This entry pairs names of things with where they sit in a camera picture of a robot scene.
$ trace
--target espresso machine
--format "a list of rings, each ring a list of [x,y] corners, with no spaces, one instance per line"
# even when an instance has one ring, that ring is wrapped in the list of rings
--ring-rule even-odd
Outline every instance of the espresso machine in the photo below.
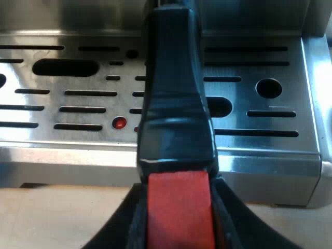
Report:
[[[1,187],[140,180],[149,49],[142,30],[153,4],[0,3]],[[332,203],[332,2],[199,6],[220,174],[245,202]]]

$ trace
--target round hole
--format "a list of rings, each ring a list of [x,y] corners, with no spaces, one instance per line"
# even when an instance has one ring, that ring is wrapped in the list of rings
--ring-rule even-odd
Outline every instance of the round hole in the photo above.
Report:
[[[262,79],[257,83],[256,90],[266,99],[274,99],[282,92],[281,84],[275,79]]]
[[[129,59],[135,59],[139,56],[139,52],[135,49],[130,49],[127,51],[126,56]]]
[[[224,97],[207,97],[207,105],[212,118],[222,118],[232,111],[232,103]]]
[[[3,87],[5,83],[6,83],[6,76],[0,74],[0,88]]]
[[[126,124],[127,120],[124,117],[116,117],[112,122],[112,126],[117,130],[124,128]]]

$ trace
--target black handle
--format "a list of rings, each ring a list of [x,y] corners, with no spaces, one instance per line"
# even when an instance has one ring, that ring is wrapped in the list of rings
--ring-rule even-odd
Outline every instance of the black handle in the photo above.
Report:
[[[218,172],[214,130],[206,102],[196,13],[163,5],[147,18],[148,56],[137,166],[150,173]]]

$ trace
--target red strip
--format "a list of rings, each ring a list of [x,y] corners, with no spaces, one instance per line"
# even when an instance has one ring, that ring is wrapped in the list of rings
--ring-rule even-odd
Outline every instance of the red strip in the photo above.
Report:
[[[151,174],[148,249],[214,249],[209,176],[204,171]]]

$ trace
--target stainless steel drip tray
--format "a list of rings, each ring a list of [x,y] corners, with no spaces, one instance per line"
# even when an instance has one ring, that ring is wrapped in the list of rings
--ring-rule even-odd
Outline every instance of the stainless steel drip tray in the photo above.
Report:
[[[223,176],[245,201],[307,205],[321,159],[302,39],[202,49]],[[139,37],[0,36],[0,185],[139,181],[144,57]]]

